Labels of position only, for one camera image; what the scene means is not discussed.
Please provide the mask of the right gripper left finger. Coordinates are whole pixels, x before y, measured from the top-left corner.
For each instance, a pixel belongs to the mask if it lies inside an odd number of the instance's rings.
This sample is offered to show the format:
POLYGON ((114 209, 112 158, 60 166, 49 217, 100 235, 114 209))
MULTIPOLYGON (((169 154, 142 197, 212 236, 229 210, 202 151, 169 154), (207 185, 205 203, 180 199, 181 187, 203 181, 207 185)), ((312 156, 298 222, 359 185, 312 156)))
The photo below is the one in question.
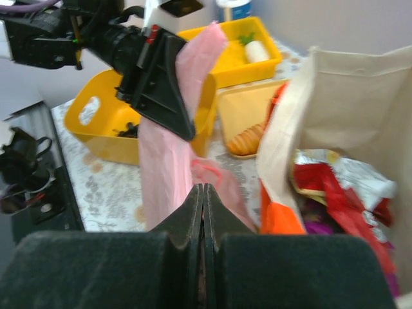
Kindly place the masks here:
POLYGON ((149 232, 42 231, 18 244, 2 308, 196 308, 203 187, 149 232))

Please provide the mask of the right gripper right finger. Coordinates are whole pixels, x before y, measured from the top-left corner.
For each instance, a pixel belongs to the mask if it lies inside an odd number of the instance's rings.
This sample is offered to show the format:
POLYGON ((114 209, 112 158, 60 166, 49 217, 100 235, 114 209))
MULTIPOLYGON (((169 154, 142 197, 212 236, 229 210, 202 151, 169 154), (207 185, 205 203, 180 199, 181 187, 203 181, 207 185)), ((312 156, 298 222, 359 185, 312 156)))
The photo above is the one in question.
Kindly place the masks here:
POLYGON ((204 187, 209 308, 394 308, 370 246, 337 236, 254 234, 204 187))

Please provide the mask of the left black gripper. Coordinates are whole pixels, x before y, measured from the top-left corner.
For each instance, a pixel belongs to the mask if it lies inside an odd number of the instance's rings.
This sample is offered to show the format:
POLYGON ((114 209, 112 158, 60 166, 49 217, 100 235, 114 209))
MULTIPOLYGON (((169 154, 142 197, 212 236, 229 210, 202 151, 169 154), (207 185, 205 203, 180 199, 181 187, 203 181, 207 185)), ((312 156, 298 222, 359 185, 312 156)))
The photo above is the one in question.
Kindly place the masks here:
POLYGON ((82 27, 79 43, 121 76, 115 87, 117 99, 180 138, 192 140, 194 121, 186 110, 175 67, 186 41, 156 24, 124 26, 132 15, 142 17, 143 13, 95 15, 82 27))

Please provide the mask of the purple snack bag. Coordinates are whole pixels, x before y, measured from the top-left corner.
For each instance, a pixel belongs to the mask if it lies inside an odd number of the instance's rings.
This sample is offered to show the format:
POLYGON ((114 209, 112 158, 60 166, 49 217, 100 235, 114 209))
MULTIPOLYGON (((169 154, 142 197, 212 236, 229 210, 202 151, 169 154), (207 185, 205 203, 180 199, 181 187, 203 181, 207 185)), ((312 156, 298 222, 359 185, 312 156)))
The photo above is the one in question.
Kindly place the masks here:
MULTIPOLYGON (((306 199, 301 216, 308 234, 347 234, 341 226, 327 213, 326 207, 321 203, 306 199)), ((400 296, 399 285, 395 273, 385 273, 386 281, 393 297, 400 296)))

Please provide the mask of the pink plastic grocery bag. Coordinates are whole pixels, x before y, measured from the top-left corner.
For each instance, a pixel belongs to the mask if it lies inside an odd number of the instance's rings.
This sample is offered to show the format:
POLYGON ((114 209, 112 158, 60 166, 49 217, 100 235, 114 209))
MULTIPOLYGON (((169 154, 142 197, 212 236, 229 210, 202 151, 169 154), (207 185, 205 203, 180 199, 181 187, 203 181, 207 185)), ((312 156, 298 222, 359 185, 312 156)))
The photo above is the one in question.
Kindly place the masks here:
MULTIPOLYGON (((195 116, 207 74, 227 45, 214 21, 191 39, 173 62, 189 118, 195 116)), ((200 158, 189 142, 147 118, 138 128, 142 205, 148 230, 155 228, 185 201, 195 184, 209 183, 242 223, 255 231, 236 177, 218 162, 200 158)))

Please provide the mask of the white red chips bag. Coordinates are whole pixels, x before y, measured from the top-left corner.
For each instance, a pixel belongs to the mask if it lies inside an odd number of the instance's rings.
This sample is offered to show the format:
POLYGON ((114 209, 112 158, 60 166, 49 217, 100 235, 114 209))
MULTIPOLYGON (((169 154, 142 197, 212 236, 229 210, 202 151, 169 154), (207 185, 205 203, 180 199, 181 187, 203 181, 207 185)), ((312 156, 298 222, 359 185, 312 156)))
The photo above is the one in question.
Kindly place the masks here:
POLYGON ((290 159, 295 191, 326 207, 345 233, 364 239, 385 273, 395 272, 391 245, 381 226, 390 227, 389 209, 397 185, 370 164, 327 149, 296 149, 290 159))

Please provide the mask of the beige paper grocery bag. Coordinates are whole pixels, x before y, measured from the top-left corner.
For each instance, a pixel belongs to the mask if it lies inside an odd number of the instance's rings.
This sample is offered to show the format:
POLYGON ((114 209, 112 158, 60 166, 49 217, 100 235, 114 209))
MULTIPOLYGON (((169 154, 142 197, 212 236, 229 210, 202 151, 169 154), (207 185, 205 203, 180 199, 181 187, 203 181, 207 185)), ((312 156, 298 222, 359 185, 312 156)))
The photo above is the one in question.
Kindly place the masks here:
POLYGON ((411 307, 411 48, 382 55, 312 48, 269 118, 257 172, 271 202, 297 214, 288 183, 295 149, 331 149, 397 183, 389 232, 399 308, 411 307))

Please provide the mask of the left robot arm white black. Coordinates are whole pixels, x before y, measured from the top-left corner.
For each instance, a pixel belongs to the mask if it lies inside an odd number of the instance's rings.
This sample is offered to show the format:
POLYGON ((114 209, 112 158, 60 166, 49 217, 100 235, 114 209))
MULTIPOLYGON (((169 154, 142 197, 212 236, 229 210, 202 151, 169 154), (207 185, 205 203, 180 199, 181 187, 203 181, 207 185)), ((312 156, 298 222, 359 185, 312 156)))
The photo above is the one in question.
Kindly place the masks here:
POLYGON ((185 41, 173 20, 202 8, 199 1, 7 1, 1 5, 1 56, 18 64, 82 69, 89 50, 122 77, 117 99, 190 141, 194 120, 183 104, 175 62, 185 41))

